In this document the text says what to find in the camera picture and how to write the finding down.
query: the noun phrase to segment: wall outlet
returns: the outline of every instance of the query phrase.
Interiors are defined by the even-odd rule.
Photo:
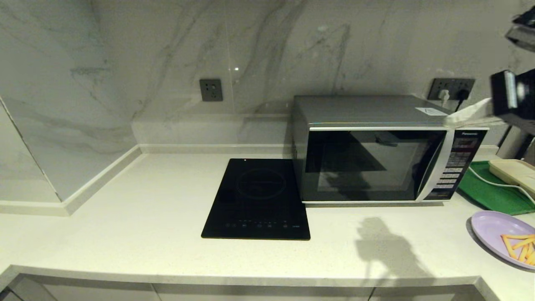
[[[223,101],[223,90],[220,79],[201,79],[202,101]]]
[[[470,95],[474,82],[476,80],[471,78],[435,78],[427,99],[440,100],[440,91],[448,90],[449,100],[459,100],[458,95],[462,90],[468,91],[468,95]]]

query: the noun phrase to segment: marble wall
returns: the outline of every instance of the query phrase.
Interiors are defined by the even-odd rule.
[[[59,202],[0,100],[0,201]]]
[[[65,200],[136,144],[93,8],[0,0],[0,41],[0,95]]]
[[[425,98],[435,77],[472,77],[468,104],[492,73],[534,67],[503,38],[526,0],[92,3],[140,143],[282,143],[297,94]],[[225,100],[201,102],[199,78]]]

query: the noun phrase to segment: paper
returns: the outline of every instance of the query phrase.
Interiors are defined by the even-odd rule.
[[[442,111],[439,111],[435,108],[415,108],[415,109],[417,109],[418,111],[422,111],[429,116],[448,116],[448,114]]]

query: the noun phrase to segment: induction cooktop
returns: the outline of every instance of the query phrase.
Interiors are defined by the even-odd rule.
[[[290,159],[230,159],[203,238],[309,240]]]

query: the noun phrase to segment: countertop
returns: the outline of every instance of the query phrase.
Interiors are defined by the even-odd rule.
[[[329,287],[475,284],[487,300],[533,300],[535,274],[471,237],[481,210],[307,208],[310,241],[203,239],[232,157],[143,154],[70,217],[0,214],[0,286],[28,273],[80,279]],[[535,225],[535,214],[517,216]]]

